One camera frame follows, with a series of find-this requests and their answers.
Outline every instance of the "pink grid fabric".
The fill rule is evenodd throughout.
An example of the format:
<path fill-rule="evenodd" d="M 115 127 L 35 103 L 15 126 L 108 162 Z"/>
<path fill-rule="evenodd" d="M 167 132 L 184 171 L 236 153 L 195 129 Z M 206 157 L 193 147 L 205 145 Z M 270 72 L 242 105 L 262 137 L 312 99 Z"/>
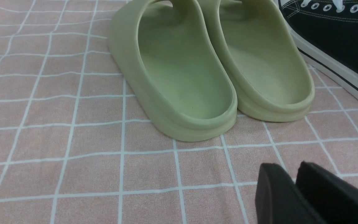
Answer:
<path fill-rule="evenodd" d="M 107 47 L 125 1 L 0 0 L 0 223 L 256 223 L 259 165 L 302 160 L 358 187 L 358 101 L 310 67 L 304 119 L 238 114 L 227 133 L 159 133 Z"/>

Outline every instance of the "shoelace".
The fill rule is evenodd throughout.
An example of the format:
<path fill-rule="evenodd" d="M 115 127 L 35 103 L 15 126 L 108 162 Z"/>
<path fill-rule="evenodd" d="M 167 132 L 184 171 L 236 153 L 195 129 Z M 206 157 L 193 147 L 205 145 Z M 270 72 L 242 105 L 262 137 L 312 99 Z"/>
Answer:
<path fill-rule="evenodd" d="M 311 2 L 311 0 L 304 0 L 302 2 L 302 5 L 308 5 Z M 343 1 L 342 0 L 332 0 L 335 7 L 337 8 L 337 12 L 341 12 L 343 10 Z"/>

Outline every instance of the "pale green slide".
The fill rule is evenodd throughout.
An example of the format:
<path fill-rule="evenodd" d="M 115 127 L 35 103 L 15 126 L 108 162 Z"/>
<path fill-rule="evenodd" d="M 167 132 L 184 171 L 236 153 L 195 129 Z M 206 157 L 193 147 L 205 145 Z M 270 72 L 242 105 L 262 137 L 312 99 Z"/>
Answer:
<path fill-rule="evenodd" d="M 271 0 L 198 0 L 210 40 L 244 114 L 270 122 L 303 118 L 314 83 Z"/>
<path fill-rule="evenodd" d="M 229 130 L 236 91 L 213 50 L 196 0 L 134 0 L 113 17 L 111 54 L 155 127 L 185 142 Z"/>

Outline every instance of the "sneaker eyelet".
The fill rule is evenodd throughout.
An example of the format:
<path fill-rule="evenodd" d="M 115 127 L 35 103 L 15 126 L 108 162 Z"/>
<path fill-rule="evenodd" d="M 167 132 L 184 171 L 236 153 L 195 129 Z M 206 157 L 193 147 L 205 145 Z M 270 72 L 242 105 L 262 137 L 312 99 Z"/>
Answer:
<path fill-rule="evenodd" d="M 320 6 L 320 3 L 316 2 L 311 6 L 311 9 L 317 9 Z"/>
<path fill-rule="evenodd" d="M 355 13 L 358 11 L 358 4 L 351 7 L 351 13 Z"/>
<path fill-rule="evenodd" d="M 328 4 L 328 5 L 324 6 L 323 11 L 326 12 L 326 11 L 330 10 L 331 8 L 332 8 L 332 6 L 330 4 Z"/>
<path fill-rule="evenodd" d="M 344 10 L 345 10 L 345 6 L 342 6 L 342 9 L 341 9 L 341 10 L 337 9 L 337 13 L 340 13 L 340 12 L 342 12 L 342 11 L 344 11 Z"/>

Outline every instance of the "sneaker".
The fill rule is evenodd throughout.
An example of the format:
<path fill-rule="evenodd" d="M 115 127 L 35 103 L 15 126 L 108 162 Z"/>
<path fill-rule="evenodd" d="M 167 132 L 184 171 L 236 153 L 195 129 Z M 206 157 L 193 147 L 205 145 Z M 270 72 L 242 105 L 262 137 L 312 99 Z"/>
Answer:
<path fill-rule="evenodd" d="M 276 0 L 307 63 L 358 99 L 358 0 Z"/>

